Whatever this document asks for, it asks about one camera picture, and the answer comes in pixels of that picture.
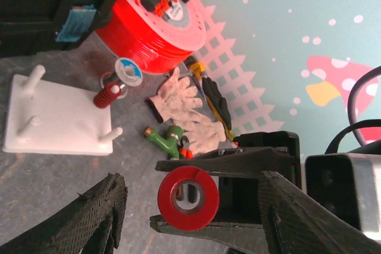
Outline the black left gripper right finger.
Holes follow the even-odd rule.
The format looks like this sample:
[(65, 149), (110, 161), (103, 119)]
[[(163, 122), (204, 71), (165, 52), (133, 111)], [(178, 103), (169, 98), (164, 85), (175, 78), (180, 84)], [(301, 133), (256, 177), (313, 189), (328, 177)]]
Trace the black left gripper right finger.
[(342, 221), (277, 172), (258, 185), (270, 253), (380, 253), (380, 244)]

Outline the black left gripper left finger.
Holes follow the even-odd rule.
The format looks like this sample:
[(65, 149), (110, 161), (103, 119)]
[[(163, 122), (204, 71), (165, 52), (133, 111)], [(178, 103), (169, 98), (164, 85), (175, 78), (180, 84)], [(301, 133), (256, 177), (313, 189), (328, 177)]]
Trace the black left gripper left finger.
[(42, 223), (1, 245), (1, 253), (113, 253), (126, 211), (124, 177), (108, 174)]

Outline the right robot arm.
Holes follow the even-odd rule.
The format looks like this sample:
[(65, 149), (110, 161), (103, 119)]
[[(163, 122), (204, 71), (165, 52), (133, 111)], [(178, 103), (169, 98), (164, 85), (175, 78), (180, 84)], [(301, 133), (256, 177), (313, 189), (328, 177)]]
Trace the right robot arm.
[(360, 89), (380, 75), (365, 73), (349, 93), (349, 126), (322, 155), (300, 163), (295, 133), (235, 137), (187, 161), (160, 161), (153, 230), (225, 244), (230, 253), (379, 253), (380, 142), (366, 143), (357, 121)]

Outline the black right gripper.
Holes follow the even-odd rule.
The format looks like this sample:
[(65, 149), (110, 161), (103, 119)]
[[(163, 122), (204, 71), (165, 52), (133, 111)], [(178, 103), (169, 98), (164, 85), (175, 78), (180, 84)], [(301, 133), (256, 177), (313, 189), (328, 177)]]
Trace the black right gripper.
[(158, 233), (206, 239), (239, 251), (264, 251), (258, 198), (263, 171), (281, 174), (301, 187), (299, 137), (276, 131), (243, 134), (235, 138), (236, 149), (215, 150), (194, 159), (158, 161), (155, 169), (170, 172), (183, 166), (200, 168), (218, 177), (220, 204), (215, 221), (196, 231), (171, 226), (161, 215), (149, 218)]

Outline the orange black pliers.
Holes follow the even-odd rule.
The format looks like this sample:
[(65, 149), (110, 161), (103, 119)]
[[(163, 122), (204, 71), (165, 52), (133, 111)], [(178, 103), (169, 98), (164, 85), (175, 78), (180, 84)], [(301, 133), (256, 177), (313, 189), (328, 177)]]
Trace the orange black pliers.
[(190, 142), (186, 136), (183, 136), (179, 142), (179, 156), (180, 159), (192, 159), (193, 153), (190, 150)]

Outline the green plastic water tap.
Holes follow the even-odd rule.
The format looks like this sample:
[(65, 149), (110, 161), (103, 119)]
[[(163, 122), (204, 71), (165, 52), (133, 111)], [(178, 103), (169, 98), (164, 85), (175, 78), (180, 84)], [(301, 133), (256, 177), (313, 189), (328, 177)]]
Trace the green plastic water tap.
[(166, 132), (166, 137), (162, 137), (159, 132), (151, 127), (147, 127), (144, 136), (161, 150), (167, 153), (170, 158), (179, 159), (178, 142), (183, 137), (184, 131), (177, 125), (170, 125)]

